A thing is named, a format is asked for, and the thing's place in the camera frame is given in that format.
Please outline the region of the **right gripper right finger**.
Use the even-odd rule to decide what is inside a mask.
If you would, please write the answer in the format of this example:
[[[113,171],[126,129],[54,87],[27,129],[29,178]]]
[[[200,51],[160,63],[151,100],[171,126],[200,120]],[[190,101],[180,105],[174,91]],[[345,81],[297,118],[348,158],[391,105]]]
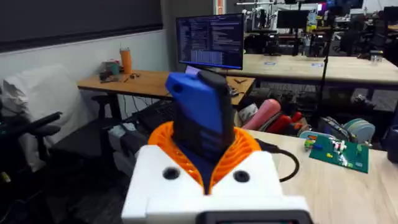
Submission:
[[[217,196],[282,195],[272,156],[244,129],[234,128],[234,141],[222,154],[210,178]]]

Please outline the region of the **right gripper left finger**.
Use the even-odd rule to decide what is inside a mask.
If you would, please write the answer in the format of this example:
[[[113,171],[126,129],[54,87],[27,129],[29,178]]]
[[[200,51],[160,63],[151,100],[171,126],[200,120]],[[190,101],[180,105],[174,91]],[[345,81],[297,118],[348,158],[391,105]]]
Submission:
[[[173,122],[153,131],[138,152],[121,218],[123,223],[195,223],[190,203],[203,196],[198,169],[173,142]]]

